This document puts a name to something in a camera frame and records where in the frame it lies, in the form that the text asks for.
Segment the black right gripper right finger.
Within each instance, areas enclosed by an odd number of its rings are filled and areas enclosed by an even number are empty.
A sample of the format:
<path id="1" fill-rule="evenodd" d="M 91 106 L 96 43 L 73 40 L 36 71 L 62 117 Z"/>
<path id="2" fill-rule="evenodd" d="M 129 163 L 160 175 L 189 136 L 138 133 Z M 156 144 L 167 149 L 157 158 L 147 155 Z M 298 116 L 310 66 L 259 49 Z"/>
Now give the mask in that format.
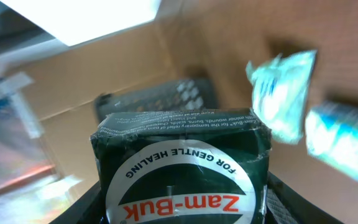
<path id="1" fill-rule="evenodd" d="M 266 205 L 265 223 L 268 224 L 342 224 L 307 201 L 271 172 L 268 173 Z"/>

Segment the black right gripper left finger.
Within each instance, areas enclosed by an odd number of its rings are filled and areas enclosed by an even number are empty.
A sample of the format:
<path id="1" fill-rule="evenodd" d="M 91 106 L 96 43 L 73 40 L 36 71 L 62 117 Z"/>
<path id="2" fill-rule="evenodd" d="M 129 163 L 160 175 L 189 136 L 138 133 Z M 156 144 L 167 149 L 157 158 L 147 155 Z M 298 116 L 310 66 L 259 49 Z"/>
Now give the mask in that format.
<path id="1" fill-rule="evenodd" d="M 95 183 L 72 206 L 50 224 L 107 224 L 101 185 Z"/>

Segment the small teal packet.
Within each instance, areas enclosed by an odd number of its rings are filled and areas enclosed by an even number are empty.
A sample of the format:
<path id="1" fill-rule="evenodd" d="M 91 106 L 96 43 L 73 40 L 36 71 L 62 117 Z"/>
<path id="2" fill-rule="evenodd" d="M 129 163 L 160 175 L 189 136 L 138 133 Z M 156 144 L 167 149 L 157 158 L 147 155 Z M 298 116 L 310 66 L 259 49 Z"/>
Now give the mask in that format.
<path id="1" fill-rule="evenodd" d="M 325 102 L 305 119 L 308 154 L 358 181 L 358 108 Z"/>

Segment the dark green round-label packet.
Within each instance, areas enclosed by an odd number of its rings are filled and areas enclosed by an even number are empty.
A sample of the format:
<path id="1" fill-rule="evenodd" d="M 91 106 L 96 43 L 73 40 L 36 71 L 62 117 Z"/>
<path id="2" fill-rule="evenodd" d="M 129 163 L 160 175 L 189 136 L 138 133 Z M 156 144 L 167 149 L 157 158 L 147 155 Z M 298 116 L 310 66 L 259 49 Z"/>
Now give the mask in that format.
<path id="1" fill-rule="evenodd" d="M 251 109 L 113 113 L 90 138 L 109 223 L 263 223 L 270 130 Z"/>

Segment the teal candy wrapper packet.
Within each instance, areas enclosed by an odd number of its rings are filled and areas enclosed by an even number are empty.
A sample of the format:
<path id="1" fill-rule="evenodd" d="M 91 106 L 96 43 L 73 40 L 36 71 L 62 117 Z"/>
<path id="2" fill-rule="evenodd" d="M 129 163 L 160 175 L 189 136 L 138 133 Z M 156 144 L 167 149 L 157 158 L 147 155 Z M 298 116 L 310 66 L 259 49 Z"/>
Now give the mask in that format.
<path id="1" fill-rule="evenodd" d="M 253 86 L 254 113 L 272 132 L 274 140 L 298 144 L 303 137 L 303 118 L 316 50 L 283 58 L 282 54 L 255 67 L 246 65 Z"/>

